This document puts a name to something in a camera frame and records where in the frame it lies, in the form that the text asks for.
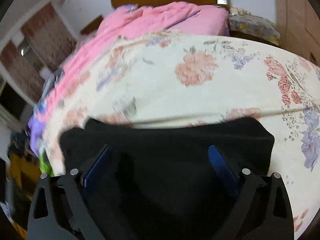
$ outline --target pink flower pattern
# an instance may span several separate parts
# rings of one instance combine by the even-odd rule
[[[170,44],[170,41],[169,41],[169,40],[163,40],[163,41],[161,41],[161,42],[159,43],[159,45],[160,45],[161,48],[166,48],[166,47],[169,46],[169,44]]]
[[[226,113],[226,116],[223,118],[225,121],[235,120],[241,117],[249,116],[256,120],[259,120],[262,117],[261,110],[256,107],[251,108],[233,108]]]
[[[83,74],[79,76],[79,78],[75,79],[69,88],[67,89],[67,94],[65,95],[65,98],[68,98],[72,95],[74,95],[80,85],[83,85],[89,78],[90,78],[90,71],[87,70]]]
[[[109,56],[109,62],[106,65],[106,67],[115,67],[117,65],[117,62],[118,62],[119,58],[121,57],[123,51],[124,51],[123,46],[119,46],[119,47],[113,49],[111,55]]]
[[[130,124],[130,120],[121,112],[101,115],[99,120],[108,124]]]
[[[302,103],[302,99],[301,99],[301,97],[298,95],[298,93],[296,91],[292,91],[291,92],[291,99],[295,104],[301,104]]]
[[[300,216],[296,216],[293,218],[293,227],[294,227],[294,231],[298,232],[299,229],[301,228],[301,226],[303,225],[303,219],[305,218],[305,216],[308,214],[308,209],[306,209],[302,215]]]
[[[276,61],[272,56],[266,57],[264,60],[264,63],[269,67],[266,76],[269,81],[273,80],[273,75],[278,76],[278,79],[280,77],[280,80],[278,81],[278,87],[281,92],[281,100],[282,102],[286,105],[289,106],[291,104],[291,99],[295,104],[301,104],[302,99],[298,95],[296,91],[291,92],[291,99],[290,99],[290,94],[289,90],[291,89],[291,86],[289,84],[288,80],[288,74],[285,70],[285,68],[278,62]]]
[[[79,119],[84,118],[84,114],[88,111],[87,107],[80,107],[79,109],[69,110],[66,114],[66,117],[63,120],[63,123],[66,127],[78,127]]]
[[[266,57],[264,63],[269,67],[269,73],[272,73],[277,76],[283,76],[287,74],[285,68],[270,55]]]
[[[181,84],[186,87],[212,80],[213,71],[218,67],[215,58],[201,50],[187,53],[183,61],[184,63],[176,66],[175,74]]]
[[[202,120],[197,120],[195,123],[191,123],[187,125],[187,127],[195,127],[195,126],[200,126],[200,125],[207,125],[208,123]]]
[[[300,65],[302,67],[304,67],[304,69],[307,70],[308,72],[310,72],[312,70],[313,64],[310,61],[306,60],[303,57],[298,57],[298,61],[299,61]]]

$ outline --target crumpled bedsheet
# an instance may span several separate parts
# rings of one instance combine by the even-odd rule
[[[143,6],[135,11],[120,7],[101,22],[95,38],[83,45],[63,67],[65,76],[54,90],[49,93],[44,114],[38,119],[46,122],[62,97],[78,86],[81,70],[91,63],[118,36],[134,39],[149,32],[163,29],[199,11],[172,27],[185,33],[201,35],[226,35],[228,12],[213,5],[198,6],[187,2],[173,2],[159,7]]]
[[[318,69],[285,50],[231,37],[167,31],[118,39],[52,112],[46,153],[54,174],[63,174],[60,135],[88,118],[172,128],[251,116],[275,137],[268,174],[282,176],[297,239],[320,206]]]

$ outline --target wooden cabinet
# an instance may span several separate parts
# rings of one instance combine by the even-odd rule
[[[320,19],[308,0],[276,0],[280,47],[320,65]]]

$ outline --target floral bedspread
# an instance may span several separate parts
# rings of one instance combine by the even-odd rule
[[[254,15],[229,15],[230,30],[250,34],[279,46],[280,33],[268,19]]]
[[[266,44],[158,32],[119,38],[82,70],[43,134],[55,175],[59,137],[96,118],[133,127],[181,127],[252,116],[275,136],[269,174],[282,175],[295,239],[320,206],[319,68]]]

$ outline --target pink blanket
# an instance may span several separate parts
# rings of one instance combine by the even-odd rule
[[[79,80],[80,71],[92,62],[119,35],[128,39],[138,38],[146,33],[163,29],[199,11],[171,29],[200,35],[223,35],[227,28],[228,12],[213,5],[198,6],[186,2],[173,2],[159,7],[140,7],[135,11],[118,8],[101,22],[96,37],[83,45],[64,66],[65,76],[53,89],[47,99],[45,114],[38,113],[38,119],[46,122],[58,102],[67,95],[69,88]]]

